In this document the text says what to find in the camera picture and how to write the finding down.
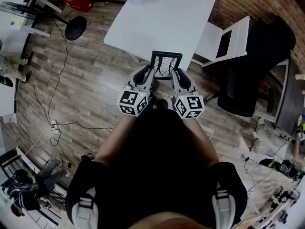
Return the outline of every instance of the black chair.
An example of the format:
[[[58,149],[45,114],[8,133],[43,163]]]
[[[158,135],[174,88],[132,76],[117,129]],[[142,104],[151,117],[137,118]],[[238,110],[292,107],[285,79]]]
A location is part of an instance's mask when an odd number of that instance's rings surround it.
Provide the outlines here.
[[[251,117],[257,98],[268,101],[268,112],[274,106],[274,91],[258,92],[259,77],[266,75],[274,66],[289,58],[295,46],[295,35],[289,26],[276,17],[271,24],[256,22],[247,41],[247,55],[223,61],[226,71],[221,80],[220,91],[205,100],[218,97],[218,105],[235,115]]]

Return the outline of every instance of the brick wall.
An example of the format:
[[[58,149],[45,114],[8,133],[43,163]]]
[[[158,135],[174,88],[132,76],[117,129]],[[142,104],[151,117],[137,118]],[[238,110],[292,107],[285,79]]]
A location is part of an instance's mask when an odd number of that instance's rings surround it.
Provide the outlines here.
[[[216,0],[209,21],[224,29],[246,15],[251,24],[259,18],[270,22],[272,13],[281,16],[295,33],[292,57],[305,73],[305,14],[296,0]]]

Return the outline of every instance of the black shirt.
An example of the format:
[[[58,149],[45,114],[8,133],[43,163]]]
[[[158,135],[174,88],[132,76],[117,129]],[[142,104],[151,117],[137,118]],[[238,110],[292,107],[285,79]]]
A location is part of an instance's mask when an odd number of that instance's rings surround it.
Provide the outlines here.
[[[15,204],[20,207],[24,208],[26,210],[37,210],[40,209],[40,205],[37,201],[37,198],[35,196],[36,194],[34,192],[30,191],[14,191],[12,193],[12,196],[14,197]]]
[[[219,180],[228,182],[237,197],[237,220],[245,209],[247,192],[234,165],[219,163],[207,170],[178,114],[154,110],[138,117],[111,166],[80,163],[67,194],[67,214],[71,220],[79,197],[96,187],[99,228],[126,229],[164,211],[214,228],[212,195]]]

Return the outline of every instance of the wooden floor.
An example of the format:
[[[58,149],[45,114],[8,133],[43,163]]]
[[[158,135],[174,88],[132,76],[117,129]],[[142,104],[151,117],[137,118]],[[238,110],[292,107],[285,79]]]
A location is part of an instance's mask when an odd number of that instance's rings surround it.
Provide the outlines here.
[[[62,17],[71,20],[76,15],[88,21],[85,33],[76,41],[68,42],[69,57],[57,91],[50,107],[50,118],[58,123],[78,122],[86,127],[115,127],[122,114],[116,106],[118,91],[126,84],[128,75],[147,62],[135,63],[125,52],[103,43],[107,30],[120,11],[121,5],[96,3],[89,13],[80,13],[65,8]],[[65,25],[57,22],[64,30]],[[39,23],[37,29],[51,33],[50,38],[33,35],[27,52],[34,52],[30,70],[36,85],[37,98],[48,111],[49,102],[66,57],[65,43],[61,32],[52,20]],[[202,69],[191,64],[188,73],[195,79],[203,97],[215,93],[219,86],[213,78],[202,74]],[[173,91],[169,82],[161,82],[158,97],[170,98]],[[257,117],[243,118],[230,114],[211,101],[199,118],[207,130],[221,161],[232,162],[247,189],[253,186],[251,177],[245,172],[244,156],[253,145]],[[110,134],[110,130],[84,130],[77,125],[60,126],[62,131],[58,146],[49,139],[59,135],[51,132],[45,114],[35,99],[34,85],[20,83],[18,90],[18,124],[2,124],[3,138],[7,148],[19,144],[24,152],[35,146],[29,158],[42,166],[48,159],[63,154],[65,163],[72,162],[72,173],[79,163],[79,153],[96,153]],[[254,162],[246,163],[255,183],[269,174],[270,169]],[[69,185],[71,178],[63,184]],[[291,180],[272,172],[251,193],[245,217],[253,214],[252,204],[261,208],[280,185],[291,186]]]

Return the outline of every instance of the white strap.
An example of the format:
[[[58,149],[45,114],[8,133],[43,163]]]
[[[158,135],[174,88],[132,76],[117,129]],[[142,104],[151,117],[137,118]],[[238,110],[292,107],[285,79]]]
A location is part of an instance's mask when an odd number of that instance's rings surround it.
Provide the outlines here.
[[[216,219],[216,229],[230,229],[235,217],[235,200],[226,190],[217,191],[212,196]]]
[[[95,197],[95,188],[90,188],[87,193]],[[76,229],[97,229],[99,209],[92,198],[80,198],[72,208],[72,220]]]

